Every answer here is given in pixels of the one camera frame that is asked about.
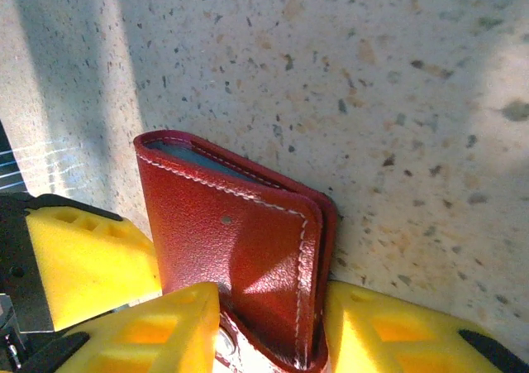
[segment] red leather wallet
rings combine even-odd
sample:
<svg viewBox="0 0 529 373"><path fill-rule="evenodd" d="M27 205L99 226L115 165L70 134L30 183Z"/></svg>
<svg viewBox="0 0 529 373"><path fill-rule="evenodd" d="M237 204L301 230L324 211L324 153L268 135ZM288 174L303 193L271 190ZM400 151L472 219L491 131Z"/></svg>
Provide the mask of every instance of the red leather wallet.
<svg viewBox="0 0 529 373"><path fill-rule="evenodd" d="M134 140L164 293L219 285L232 371L321 371L337 213L324 194L178 131Z"/></svg>

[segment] white floor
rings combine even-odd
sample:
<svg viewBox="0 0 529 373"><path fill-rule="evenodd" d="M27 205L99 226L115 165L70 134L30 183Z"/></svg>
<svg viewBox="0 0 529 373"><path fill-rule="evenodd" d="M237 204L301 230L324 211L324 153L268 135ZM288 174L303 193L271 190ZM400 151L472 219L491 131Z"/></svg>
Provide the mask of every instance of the white floor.
<svg viewBox="0 0 529 373"><path fill-rule="evenodd" d="M28 188L148 231L131 139L178 128L329 194L332 274L529 360L529 0L0 0Z"/></svg>

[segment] yellow foam block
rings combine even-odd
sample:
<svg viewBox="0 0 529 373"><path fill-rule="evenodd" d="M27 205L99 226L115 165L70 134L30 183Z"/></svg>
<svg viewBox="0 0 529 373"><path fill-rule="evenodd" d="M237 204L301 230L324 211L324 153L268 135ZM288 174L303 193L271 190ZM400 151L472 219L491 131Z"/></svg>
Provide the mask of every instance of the yellow foam block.
<svg viewBox="0 0 529 373"><path fill-rule="evenodd" d="M325 330L334 373L498 373L459 334L480 327L342 282L327 288Z"/></svg>
<svg viewBox="0 0 529 373"><path fill-rule="evenodd" d="M66 333L90 339L57 373L211 372L219 318L212 283L110 313Z"/></svg>
<svg viewBox="0 0 529 373"><path fill-rule="evenodd" d="M160 291L153 244L129 220L53 207L26 224L55 330Z"/></svg>

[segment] metal rivet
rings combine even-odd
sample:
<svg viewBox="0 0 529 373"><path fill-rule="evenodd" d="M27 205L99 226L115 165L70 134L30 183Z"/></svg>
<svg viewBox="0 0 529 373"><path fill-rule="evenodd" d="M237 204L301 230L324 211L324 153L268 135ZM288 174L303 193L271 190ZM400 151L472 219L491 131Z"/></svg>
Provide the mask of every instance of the metal rivet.
<svg viewBox="0 0 529 373"><path fill-rule="evenodd" d="M218 328L217 352L222 356L229 356L235 352L235 343L224 328Z"/></svg>

